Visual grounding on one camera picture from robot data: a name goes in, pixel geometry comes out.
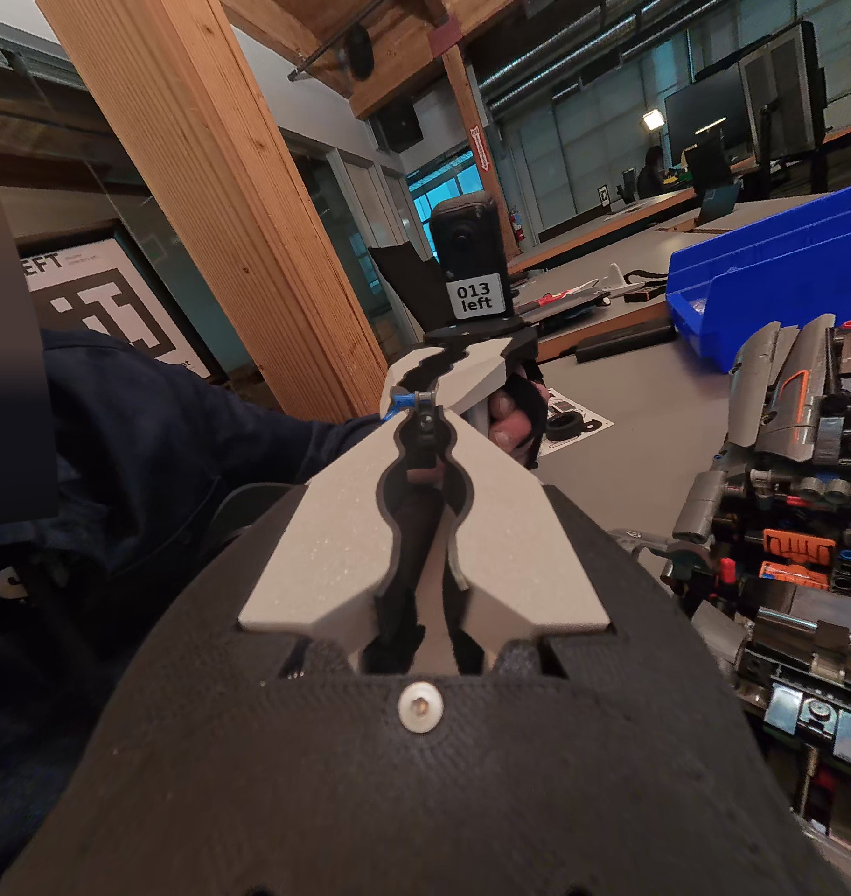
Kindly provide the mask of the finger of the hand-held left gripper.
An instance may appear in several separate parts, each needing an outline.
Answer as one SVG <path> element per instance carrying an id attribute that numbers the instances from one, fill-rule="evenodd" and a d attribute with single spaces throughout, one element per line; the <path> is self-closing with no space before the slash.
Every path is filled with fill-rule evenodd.
<path id="1" fill-rule="evenodd" d="M 508 378 L 503 352 L 510 342 L 510 337 L 503 337 L 466 347 L 463 358 L 436 381 L 435 405 L 451 410 L 475 429 L 488 429 L 490 397 Z"/>
<path id="2" fill-rule="evenodd" d="M 399 412 L 415 409 L 418 396 L 422 396 L 422 409 L 426 400 L 433 407 L 438 406 L 435 375 L 430 376 L 425 385 L 417 385 L 428 371 L 423 372 L 422 364 L 433 357 L 441 357 L 443 348 L 438 346 L 418 346 L 395 361 L 388 369 L 380 399 L 380 421 L 387 422 Z"/>

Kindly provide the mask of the black white marker poster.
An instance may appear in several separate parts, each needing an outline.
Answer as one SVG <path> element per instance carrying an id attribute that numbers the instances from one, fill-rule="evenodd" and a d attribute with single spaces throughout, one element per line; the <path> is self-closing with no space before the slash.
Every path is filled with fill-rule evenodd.
<path id="1" fill-rule="evenodd" d="M 222 385 L 227 375 L 115 218 L 15 241 L 39 327 L 93 330 Z"/>

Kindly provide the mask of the person's left hand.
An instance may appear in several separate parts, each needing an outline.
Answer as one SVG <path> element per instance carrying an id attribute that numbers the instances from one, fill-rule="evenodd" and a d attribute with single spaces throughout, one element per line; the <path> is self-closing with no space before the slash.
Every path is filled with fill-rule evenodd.
<path id="1" fill-rule="evenodd" d="M 492 394 L 488 401 L 491 442 L 514 461 L 526 466 L 533 442 L 532 424 L 505 389 Z"/>

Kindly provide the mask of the black monitor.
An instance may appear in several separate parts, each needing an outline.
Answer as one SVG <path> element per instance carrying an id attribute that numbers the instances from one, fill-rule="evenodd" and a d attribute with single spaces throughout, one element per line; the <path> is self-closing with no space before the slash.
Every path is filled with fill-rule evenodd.
<path id="1" fill-rule="evenodd" d="M 745 147 L 752 132 L 737 64 L 679 90 L 665 99 L 673 161 L 704 140 L 718 138 L 724 151 Z"/>

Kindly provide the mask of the white paper sheet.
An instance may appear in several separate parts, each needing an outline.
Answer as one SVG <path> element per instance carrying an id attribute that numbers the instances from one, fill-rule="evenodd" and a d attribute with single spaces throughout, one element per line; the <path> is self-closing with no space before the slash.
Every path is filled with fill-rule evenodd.
<path id="1" fill-rule="evenodd" d="M 577 403 L 575 400 L 562 395 L 555 389 L 549 388 L 548 392 L 550 397 L 547 407 L 547 418 L 553 416 L 556 413 L 578 411 L 584 417 L 585 430 L 580 437 L 564 442 L 551 442 L 545 437 L 544 433 L 544 437 L 537 455 L 539 459 L 542 459 L 543 457 L 549 454 L 553 454 L 554 452 L 568 446 L 572 446 L 578 442 L 583 442 L 591 435 L 602 432 L 613 425 L 611 420 L 604 418 L 599 413 L 587 409 L 583 405 Z"/>

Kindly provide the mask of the long grey case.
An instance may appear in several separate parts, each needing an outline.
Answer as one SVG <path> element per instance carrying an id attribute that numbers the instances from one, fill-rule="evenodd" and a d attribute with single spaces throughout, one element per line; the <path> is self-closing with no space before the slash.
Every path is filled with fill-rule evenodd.
<path id="1" fill-rule="evenodd" d="M 515 313 L 528 325 L 543 332 L 558 329 L 580 315 L 595 308 L 607 308 L 610 304 L 610 292 L 592 281 L 585 287 L 548 293 L 521 303 L 515 307 Z"/>

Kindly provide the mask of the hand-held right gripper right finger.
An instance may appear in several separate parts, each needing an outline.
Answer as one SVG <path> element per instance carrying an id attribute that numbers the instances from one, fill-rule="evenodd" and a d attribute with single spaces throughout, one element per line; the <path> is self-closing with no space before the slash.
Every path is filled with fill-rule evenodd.
<path id="1" fill-rule="evenodd" d="M 604 633 L 610 617 L 540 481 L 451 409 L 438 409 L 444 460 L 435 531 L 435 674 L 466 675 L 453 633 L 482 651 Z"/>

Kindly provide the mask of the grey metal cabinet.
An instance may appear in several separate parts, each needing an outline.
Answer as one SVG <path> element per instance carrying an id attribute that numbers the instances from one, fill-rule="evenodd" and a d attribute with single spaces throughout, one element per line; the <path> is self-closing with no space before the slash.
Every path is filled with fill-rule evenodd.
<path id="1" fill-rule="evenodd" d="M 800 19 L 737 62 L 756 162 L 819 150 L 825 137 L 825 77 L 813 23 Z"/>

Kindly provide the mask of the small black lego assembly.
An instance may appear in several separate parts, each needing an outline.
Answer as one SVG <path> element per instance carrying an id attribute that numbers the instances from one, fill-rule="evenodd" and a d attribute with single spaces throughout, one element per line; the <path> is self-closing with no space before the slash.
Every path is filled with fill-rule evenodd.
<path id="1" fill-rule="evenodd" d="M 410 392 L 395 385 L 389 389 L 387 422 L 404 417 L 398 424 L 400 459 L 413 485 L 434 485 L 442 477 L 439 454 L 439 419 L 433 391 Z"/>

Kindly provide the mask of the dark laptop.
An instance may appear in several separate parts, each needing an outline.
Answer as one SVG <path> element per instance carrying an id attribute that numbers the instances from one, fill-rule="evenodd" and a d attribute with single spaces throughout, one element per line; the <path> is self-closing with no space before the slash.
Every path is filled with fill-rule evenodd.
<path id="1" fill-rule="evenodd" d="M 700 213 L 695 219 L 695 227 L 701 228 L 731 214 L 740 192 L 741 186 L 738 183 L 707 189 L 702 197 Z"/>

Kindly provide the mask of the person's left forearm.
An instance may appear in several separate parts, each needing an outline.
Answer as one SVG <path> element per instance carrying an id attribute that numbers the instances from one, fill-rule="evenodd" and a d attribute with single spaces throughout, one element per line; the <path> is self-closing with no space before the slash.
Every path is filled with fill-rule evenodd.
<path id="1" fill-rule="evenodd" d="M 297 485 L 381 424 L 263 409 L 94 330 L 40 330 L 56 448 L 90 495 L 131 521 L 179 526 L 211 490 Z"/>

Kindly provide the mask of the black wall speaker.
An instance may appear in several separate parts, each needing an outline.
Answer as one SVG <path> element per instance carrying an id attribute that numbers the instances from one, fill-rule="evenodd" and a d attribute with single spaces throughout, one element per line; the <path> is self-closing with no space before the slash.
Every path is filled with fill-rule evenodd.
<path id="1" fill-rule="evenodd" d="M 415 104 L 408 98 L 397 98 L 386 104 L 376 118 L 391 152 L 403 153 L 424 139 Z"/>

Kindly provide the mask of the lego car model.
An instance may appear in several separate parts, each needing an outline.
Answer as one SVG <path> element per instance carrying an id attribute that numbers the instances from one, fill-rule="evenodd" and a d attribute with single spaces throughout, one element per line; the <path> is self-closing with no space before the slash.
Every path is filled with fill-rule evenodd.
<path id="1" fill-rule="evenodd" d="M 725 442 L 674 539 L 725 546 L 744 578 L 851 598 L 851 320 L 770 322 L 730 380 Z"/>

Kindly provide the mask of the black power bank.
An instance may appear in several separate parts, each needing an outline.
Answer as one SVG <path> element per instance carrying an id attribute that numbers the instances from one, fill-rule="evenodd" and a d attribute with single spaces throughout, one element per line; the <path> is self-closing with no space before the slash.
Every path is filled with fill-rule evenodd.
<path id="1" fill-rule="evenodd" d="M 677 329 L 669 319 L 656 319 L 589 337 L 573 348 L 573 354 L 582 364 L 666 344 L 676 338 Z"/>

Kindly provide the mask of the blue storage bin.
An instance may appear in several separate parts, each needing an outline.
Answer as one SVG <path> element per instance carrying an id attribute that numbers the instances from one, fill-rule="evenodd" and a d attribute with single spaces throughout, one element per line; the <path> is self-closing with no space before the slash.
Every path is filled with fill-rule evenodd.
<path id="1" fill-rule="evenodd" d="M 723 374 L 771 322 L 851 320 L 851 186 L 675 252 L 666 303 L 679 334 Z"/>

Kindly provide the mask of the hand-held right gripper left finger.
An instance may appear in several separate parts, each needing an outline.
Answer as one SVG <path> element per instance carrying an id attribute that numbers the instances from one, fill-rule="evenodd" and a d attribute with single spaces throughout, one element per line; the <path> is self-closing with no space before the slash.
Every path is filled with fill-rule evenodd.
<path id="1" fill-rule="evenodd" d="M 238 615 L 248 633 L 338 644 L 372 674 L 405 674 L 425 638 L 416 589 L 427 486 L 409 482 L 395 417 L 311 478 Z"/>

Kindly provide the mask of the black office chair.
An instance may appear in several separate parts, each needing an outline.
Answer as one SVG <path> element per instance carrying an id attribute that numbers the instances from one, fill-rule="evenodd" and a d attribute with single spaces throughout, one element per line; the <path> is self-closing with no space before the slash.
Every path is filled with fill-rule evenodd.
<path id="1" fill-rule="evenodd" d="M 419 328 L 428 332 L 432 323 L 432 291 L 429 269 L 410 243 L 367 249 L 383 280 L 393 289 Z"/>

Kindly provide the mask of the wooden pillar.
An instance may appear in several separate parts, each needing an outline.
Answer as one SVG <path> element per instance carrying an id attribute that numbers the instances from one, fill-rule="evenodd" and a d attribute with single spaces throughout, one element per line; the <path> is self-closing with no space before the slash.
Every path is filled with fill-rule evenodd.
<path id="1" fill-rule="evenodd" d="M 375 413 L 384 355 L 221 4 L 37 5 L 280 407 Z"/>

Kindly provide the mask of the white plastic bracket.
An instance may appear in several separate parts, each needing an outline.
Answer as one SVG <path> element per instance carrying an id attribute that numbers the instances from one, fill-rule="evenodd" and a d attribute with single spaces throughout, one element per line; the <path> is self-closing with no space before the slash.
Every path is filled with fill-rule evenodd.
<path id="1" fill-rule="evenodd" d="M 634 289 L 666 286 L 667 279 L 667 273 L 655 273 L 644 269 L 624 273 L 617 264 L 612 263 L 603 277 L 586 281 L 576 286 L 572 292 L 576 296 L 605 293 L 609 299 L 612 299 L 622 297 L 622 294 Z"/>

